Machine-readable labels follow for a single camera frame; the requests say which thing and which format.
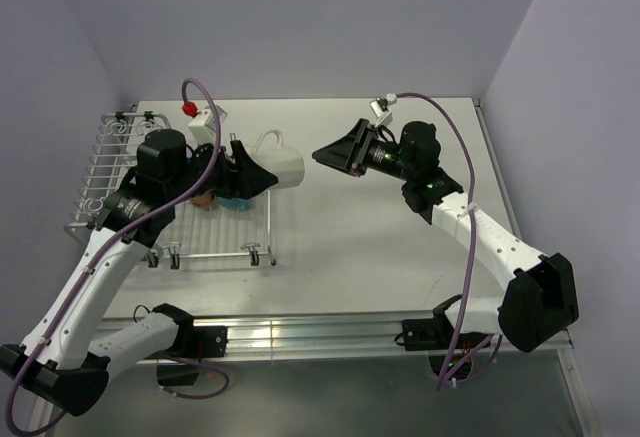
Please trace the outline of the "pink mug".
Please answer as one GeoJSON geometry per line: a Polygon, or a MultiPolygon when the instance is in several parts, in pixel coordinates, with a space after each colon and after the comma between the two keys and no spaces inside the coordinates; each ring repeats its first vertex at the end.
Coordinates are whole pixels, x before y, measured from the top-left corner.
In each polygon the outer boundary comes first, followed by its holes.
{"type": "Polygon", "coordinates": [[[215,203],[215,195],[211,192],[197,195],[191,198],[191,204],[199,209],[208,209],[211,208],[215,203]]]}

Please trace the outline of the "blue mug with handle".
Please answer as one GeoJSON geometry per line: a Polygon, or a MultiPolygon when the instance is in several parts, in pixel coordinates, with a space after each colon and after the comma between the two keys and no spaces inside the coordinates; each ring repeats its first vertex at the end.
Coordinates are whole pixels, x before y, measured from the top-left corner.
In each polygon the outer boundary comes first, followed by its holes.
{"type": "Polygon", "coordinates": [[[252,208],[251,201],[242,198],[221,198],[220,205],[225,209],[238,212],[246,212],[252,208]]]}

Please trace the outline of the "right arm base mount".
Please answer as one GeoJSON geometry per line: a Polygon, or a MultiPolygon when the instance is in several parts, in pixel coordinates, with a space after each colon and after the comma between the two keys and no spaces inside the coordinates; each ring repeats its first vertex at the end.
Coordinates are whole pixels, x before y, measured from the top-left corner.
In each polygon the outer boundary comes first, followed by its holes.
{"type": "MultiPolygon", "coordinates": [[[[394,337],[393,341],[407,352],[443,351],[443,355],[429,358],[430,369],[435,379],[438,379],[440,371],[444,368],[446,352],[448,351],[453,331],[454,327],[446,318],[405,319],[401,322],[400,333],[394,337]]],[[[455,346],[454,355],[448,364],[448,369],[455,367],[475,347],[486,348],[490,343],[491,340],[488,334],[478,332],[461,333],[455,346]]]]}

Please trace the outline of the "aluminium rail frame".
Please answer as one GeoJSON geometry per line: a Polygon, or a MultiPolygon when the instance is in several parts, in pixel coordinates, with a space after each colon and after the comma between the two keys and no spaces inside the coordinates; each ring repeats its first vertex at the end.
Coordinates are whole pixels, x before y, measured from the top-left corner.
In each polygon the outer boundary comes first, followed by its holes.
{"type": "MultiPolygon", "coordinates": [[[[440,143],[440,166],[482,209],[482,181],[495,179],[471,98],[428,98],[396,94],[387,126],[399,141],[405,124],[429,123],[440,143]]],[[[126,277],[98,324],[94,337],[106,338],[170,304],[194,318],[205,331],[206,358],[241,355],[305,358],[377,351],[390,345],[405,319],[431,318],[439,304],[455,295],[495,297],[491,274],[455,239],[428,224],[407,206],[402,180],[369,170],[353,177],[316,163],[313,151],[344,137],[361,118],[374,123],[374,99],[184,98],[178,104],[143,101],[133,112],[165,115],[181,132],[188,149],[198,145],[182,105],[194,102],[214,113],[214,146],[230,155],[231,141],[253,151],[269,130],[283,133],[286,145],[303,155],[305,177],[295,188],[268,189],[272,195],[272,246],[283,273],[283,297],[273,315],[252,316],[238,307],[219,317],[196,317],[193,307],[218,285],[240,281],[223,261],[208,268],[189,260],[178,270],[139,263],[126,277]]]]}

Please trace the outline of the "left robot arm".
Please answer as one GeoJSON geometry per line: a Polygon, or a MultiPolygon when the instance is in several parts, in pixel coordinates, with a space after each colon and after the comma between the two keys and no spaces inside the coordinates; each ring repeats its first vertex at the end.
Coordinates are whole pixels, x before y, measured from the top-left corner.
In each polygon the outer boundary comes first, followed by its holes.
{"type": "Polygon", "coordinates": [[[174,129],[148,133],[119,188],[105,200],[89,242],[63,291],[19,344],[1,348],[1,369],[18,386],[80,416],[124,370],[154,355],[194,352],[191,314],[160,304],[137,323],[97,340],[95,330],[130,272],[174,220],[177,204],[215,191],[253,198],[276,186],[276,166],[233,140],[232,153],[210,143],[188,149],[174,129]]]}

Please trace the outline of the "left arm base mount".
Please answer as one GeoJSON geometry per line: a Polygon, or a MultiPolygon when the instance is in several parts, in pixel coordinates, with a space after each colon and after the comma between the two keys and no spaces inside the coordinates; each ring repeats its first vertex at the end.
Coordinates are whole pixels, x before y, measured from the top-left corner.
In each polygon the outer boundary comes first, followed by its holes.
{"type": "Polygon", "coordinates": [[[211,362],[206,360],[209,357],[207,335],[205,331],[193,328],[193,335],[181,350],[160,351],[152,355],[152,359],[167,360],[179,367],[175,370],[169,364],[158,364],[156,366],[156,380],[160,392],[167,393],[176,399],[203,401],[222,395],[231,384],[228,373],[211,362]],[[178,387],[193,385],[201,371],[208,371],[220,376],[223,384],[213,392],[205,394],[189,394],[178,391],[178,387]]]}

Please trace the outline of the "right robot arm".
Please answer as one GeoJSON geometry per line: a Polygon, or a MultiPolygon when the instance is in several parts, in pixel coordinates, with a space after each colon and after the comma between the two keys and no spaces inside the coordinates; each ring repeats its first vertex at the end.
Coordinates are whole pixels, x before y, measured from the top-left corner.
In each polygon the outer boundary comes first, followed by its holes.
{"type": "Polygon", "coordinates": [[[434,125],[411,121],[397,142],[381,140],[361,119],[347,135],[313,152],[313,159],[353,177],[375,170],[402,180],[407,206],[467,249],[496,280],[495,297],[455,295],[439,304],[419,330],[422,350],[504,337],[531,352],[579,318],[573,267],[560,253],[546,255],[522,242],[470,201],[440,166],[434,125]]]}

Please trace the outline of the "white mug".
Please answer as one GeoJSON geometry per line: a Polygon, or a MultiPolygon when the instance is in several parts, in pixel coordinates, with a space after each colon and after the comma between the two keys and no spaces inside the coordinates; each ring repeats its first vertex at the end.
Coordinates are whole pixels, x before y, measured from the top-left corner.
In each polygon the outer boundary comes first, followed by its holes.
{"type": "Polygon", "coordinates": [[[251,158],[277,177],[278,182],[272,189],[298,187],[305,177],[302,153],[297,148],[286,145],[283,133],[279,130],[263,132],[253,146],[251,158]]]}

